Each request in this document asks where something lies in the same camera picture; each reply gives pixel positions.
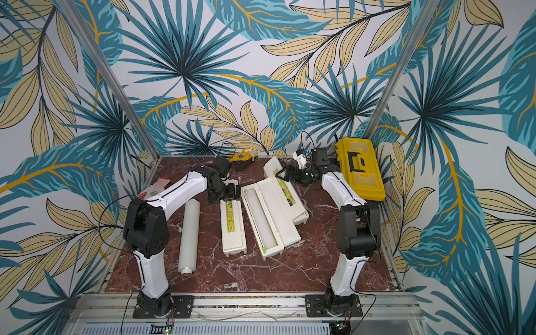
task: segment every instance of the wall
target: wall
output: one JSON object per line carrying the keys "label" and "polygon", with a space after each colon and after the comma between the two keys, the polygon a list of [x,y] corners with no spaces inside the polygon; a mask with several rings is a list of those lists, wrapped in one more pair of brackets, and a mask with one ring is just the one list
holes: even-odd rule
{"label": "wall", "polygon": [[[76,3],[113,64],[116,9]],[[2,1],[0,12],[1,333],[56,334],[113,251],[99,217],[140,189],[148,169],[136,159],[148,154],[51,0]],[[103,214],[113,246],[125,212]]]}
{"label": "wall", "polygon": [[455,3],[374,135],[383,237],[432,334],[534,334],[536,3]]}
{"label": "wall", "polygon": [[303,130],[333,148],[370,116],[423,1],[365,3],[130,1],[114,73],[162,154],[291,154]]}

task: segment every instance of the mounting plate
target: mounting plate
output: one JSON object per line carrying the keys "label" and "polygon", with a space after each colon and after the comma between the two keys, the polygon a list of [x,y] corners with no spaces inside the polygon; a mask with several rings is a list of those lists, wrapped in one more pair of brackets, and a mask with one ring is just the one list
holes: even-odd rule
{"label": "mounting plate", "polygon": [[[341,312],[334,314],[327,313],[326,303],[324,300],[324,294],[307,294],[305,296],[305,307],[307,310],[307,317],[337,317]],[[363,310],[361,309],[361,303],[359,297],[355,294],[352,294],[352,301],[349,307],[344,308],[344,310],[349,311],[352,317],[362,317]]]}
{"label": "mounting plate", "polygon": [[[170,316],[170,318],[189,319],[190,315],[192,314],[193,295],[172,295],[171,300],[172,300],[172,308],[174,308],[173,305],[177,305],[177,309],[175,310],[175,313],[173,314],[173,316]],[[153,318],[155,316],[152,314],[152,312],[153,312],[153,309],[149,308],[148,306],[144,304],[138,304],[136,305],[136,308],[134,309],[132,318],[134,319]]]}

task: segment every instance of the toolbox handle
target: toolbox handle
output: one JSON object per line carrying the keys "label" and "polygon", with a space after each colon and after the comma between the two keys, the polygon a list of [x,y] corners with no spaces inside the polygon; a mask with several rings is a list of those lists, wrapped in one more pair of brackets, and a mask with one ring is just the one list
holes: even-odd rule
{"label": "toolbox handle", "polygon": [[365,170],[354,168],[354,157],[357,157],[360,154],[361,154],[360,152],[348,151],[348,164],[350,165],[350,172],[365,172]]}

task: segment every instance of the white cylindrical roll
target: white cylindrical roll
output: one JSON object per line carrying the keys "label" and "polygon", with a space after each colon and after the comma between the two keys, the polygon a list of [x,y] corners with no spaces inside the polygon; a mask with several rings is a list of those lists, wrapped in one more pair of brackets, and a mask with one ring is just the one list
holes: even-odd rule
{"label": "white cylindrical roll", "polygon": [[183,276],[189,276],[196,270],[200,208],[201,204],[195,199],[188,200],[184,207],[181,250],[178,254],[178,270]]}
{"label": "white cylindrical roll", "polygon": [[255,220],[257,231],[259,232],[260,240],[263,243],[264,249],[270,249],[277,246],[276,238],[273,236],[270,224],[266,219],[263,207],[260,205],[259,197],[254,189],[249,189],[244,192],[245,198],[248,201],[248,206]]}

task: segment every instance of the red marble tabletop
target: red marble tabletop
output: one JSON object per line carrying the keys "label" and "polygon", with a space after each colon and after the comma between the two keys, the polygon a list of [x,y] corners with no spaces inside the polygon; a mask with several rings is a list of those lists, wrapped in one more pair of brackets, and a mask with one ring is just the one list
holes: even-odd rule
{"label": "red marble tabletop", "polygon": [[[262,180],[263,166],[267,160],[257,158],[240,172],[233,171],[231,178],[238,180],[240,185]],[[171,179],[171,185],[180,180],[191,167],[211,161],[211,158],[163,158],[154,178]],[[281,163],[285,165],[287,162],[288,159],[283,159]],[[302,240],[288,247],[282,255],[277,254],[266,261],[260,256],[245,210],[243,217],[247,254],[229,255],[227,258],[221,249],[220,205],[209,204],[205,192],[197,195],[194,199],[201,202],[197,270],[189,277],[181,276],[177,270],[184,206],[176,211],[168,221],[170,239],[164,254],[166,276],[172,292],[325,291],[339,258],[339,211],[320,184],[307,188],[297,185],[295,188],[310,215],[306,224],[296,226]],[[393,291],[394,286],[384,258],[380,259],[377,251],[370,260],[376,263],[365,263],[356,290]],[[106,292],[135,292],[140,286],[138,266],[133,255],[122,252]]]}

